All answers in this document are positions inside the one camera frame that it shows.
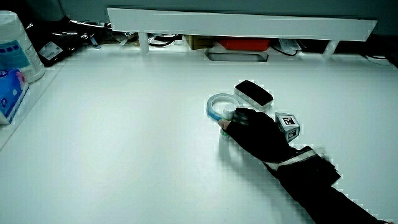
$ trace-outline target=cube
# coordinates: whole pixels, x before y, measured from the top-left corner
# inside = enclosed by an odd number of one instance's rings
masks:
[[[276,112],[275,122],[285,134],[287,142],[291,142],[300,134],[300,124],[292,114]]]

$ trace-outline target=clear tape roll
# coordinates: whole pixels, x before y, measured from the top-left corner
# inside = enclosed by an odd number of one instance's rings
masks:
[[[216,121],[219,121],[221,119],[223,119],[223,115],[220,113],[217,113],[214,109],[213,109],[213,105],[217,102],[217,101],[227,101],[230,102],[234,105],[238,105],[239,107],[243,107],[243,102],[242,100],[240,100],[237,96],[235,95],[231,95],[231,94],[227,94],[227,93],[219,93],[219,94],[215,94],[212,97],[209,98],[209,100],[207,101],[207,114],[209,116],[211,116],[213,119],[215,119]]]

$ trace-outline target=shelf leg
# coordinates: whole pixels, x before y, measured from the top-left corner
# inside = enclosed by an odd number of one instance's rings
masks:
[[[331,40],[329,41],[329,44],[326,46],[325,51],[323,52],[322,57],[324,59],[330,59],[333,53],[335,52],[337,45],[338,45],[339,40]]]
[[[146,54],[149,52],[149,44],[148,44],[148,34],[145,32],[138,33],[139,38],[139,46],[141,48],[141,53]]]

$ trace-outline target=tissue pack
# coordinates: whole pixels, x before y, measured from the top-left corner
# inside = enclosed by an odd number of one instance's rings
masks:
[[[0,70],[0,124],[10,124],[29,84],[19,69]]]

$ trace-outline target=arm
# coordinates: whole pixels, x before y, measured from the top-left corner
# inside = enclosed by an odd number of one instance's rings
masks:
[[[340,178],[334,166],[308,146],[300,151],[290,147],[274,120],[265,113],[237,108],[232,122],[221,120],[219,125],[243,149],[264,163],[315,223],[387,223],[377,220],[334,189],[331,185]],[[306,152],[312,152],[312,156],[302,159],[300,155]],[[294,162],[270,166],[284,161]]]

